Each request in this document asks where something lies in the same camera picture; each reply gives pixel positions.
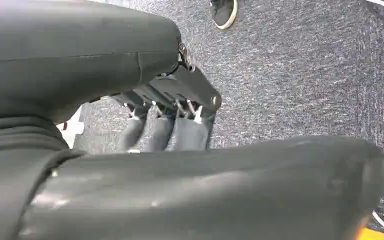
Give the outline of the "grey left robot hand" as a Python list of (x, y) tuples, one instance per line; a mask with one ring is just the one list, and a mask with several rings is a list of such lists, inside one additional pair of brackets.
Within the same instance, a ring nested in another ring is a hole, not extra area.
[[(348, 136), (209, 149), (222, 98), (169, 18), (92, 1), (0, 0), (0, 240), (356, 240), (384, 153)], [(71, 149), (84, 103), (130, 109), (122, 146)]]

